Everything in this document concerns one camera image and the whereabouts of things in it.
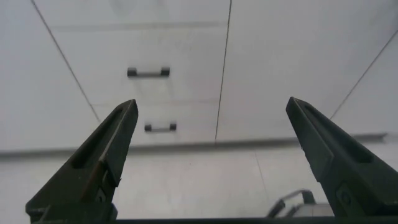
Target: cabinet door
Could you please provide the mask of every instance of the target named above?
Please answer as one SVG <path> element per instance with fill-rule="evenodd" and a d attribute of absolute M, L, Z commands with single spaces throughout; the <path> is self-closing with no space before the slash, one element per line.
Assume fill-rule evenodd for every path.
<path fill-rule="evenodd" d="M 98 122 L 27 0 L 0 2 L 0 151 L 79 146 Z"/>
<path fill-rule="evenodd" d="M 353 134 L 398 133 L 398 35 L 386 45 L 333 117 Z"/>
<path fill-rule="evenodd" d="M 34 0 L 52 29 L 73 26 L 226 23 L 228 0 Z"/>
<path fill-rule="evenodd" d="M 295 136 L 290 96 L 331 117 L 398 28 L 393 0 L 233 1 L 217 140 Z"/>

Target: metal drawer handle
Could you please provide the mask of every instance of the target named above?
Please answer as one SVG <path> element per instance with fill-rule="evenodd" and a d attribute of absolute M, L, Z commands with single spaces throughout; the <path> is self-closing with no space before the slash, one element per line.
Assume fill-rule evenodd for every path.
<path fill-rule="evenodd" d="M 163 67 L 160 73 L 156 72 L 137 72 L 136 68 L 127 69 L 127 77 L 129 78 L 168 78 L 170 76 L 170 68 Z"/>
<path fill-rule="evenodd" d="M 177 124 L 171 123 L 167 128 L 153 128 L 151 124 L 146 124 L 144 126 L 144 130 L 146 133 L 168 133 L 168 132 L 176 132 Z"/>

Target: white tile floor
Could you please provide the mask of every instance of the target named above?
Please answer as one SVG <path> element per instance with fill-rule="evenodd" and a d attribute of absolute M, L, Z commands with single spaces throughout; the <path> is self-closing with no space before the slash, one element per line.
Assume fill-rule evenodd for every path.
<path fill-rule="evenodd" d="M 366 145 L 398 169 L 396 144 Z M 24 205 L 66 158 L 0 162 L 0 216 L 27 223 Z M 118 218 L 264 217 L 293 190 L 326 202 L 299 147 L 137 152 L 114 196 Z"/>

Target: white cabinet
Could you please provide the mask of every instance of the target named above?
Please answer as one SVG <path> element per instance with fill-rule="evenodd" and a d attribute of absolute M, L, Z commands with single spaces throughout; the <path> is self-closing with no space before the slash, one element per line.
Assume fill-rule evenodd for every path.
<path fill-rule="evenodd" d="M 139 116 L 131 145 L 191 144 L 214 142 L 217 127 L 218 101 L 194 103 L 156 103 L 137 101 Z M 94 106 L 101 121 L 113 106 Z"/>
<path fill-rule="evenodd" d="M 349 133 L 398 133 L 398 35 L 386 45 L 333 117 Z"/>
<path fill-rule="evenodd" d="M 53 32 L 93 105 L 219 100 L 227 27 Z M 168 76 L 160 76 L 162 67 Z M 135 68 L 138 77 L 128 77 Z M 151 72 L 158 77 L 140 75 Z"/>
<path fill-rule="evenodd" d="M 0 5 L 0 151 L 78 147 L 93 111 L 32 3 Z"/>
<path fill-rule="evenodd" d="M 226 24 L 229 0 L 34 0 L 52 29 Z"/>
<path fill-rule="evenodd" d="M 332 116 L 397 21 L 397 1 L 233 1 L 217 140 L 295 136 L 290 96 Z"/>
<path fill-rule="evenodd" d="M 215 141 L 228 0 L 34 2 L 100 120 L 137 100 L 132 145 Z"/>

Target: drawer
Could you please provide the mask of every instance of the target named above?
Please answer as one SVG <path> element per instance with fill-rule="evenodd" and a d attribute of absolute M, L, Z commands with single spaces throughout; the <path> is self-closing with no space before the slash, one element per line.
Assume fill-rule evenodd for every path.
<path fill-rule="evenodd" d="M 52 28 L 114 24 L 223 22 L 227 0 L 34 0 Z"/>
<path fill-rule="evenodd" d="M 189 104 L 138 105 L 138 122 L 131 145 L 181 144 L 214 142 L 217 127 L 218 102 Z M 101 121 L 114 106 L 94 106 Z"/>
<path fill-rule="evenodd" d="M 112 32 L 54 32 L 94 105 L 131 98 L 145 102 L 219 99 L 226 27 Z M 170 75 L 128 78 L 128 68 Z"/>

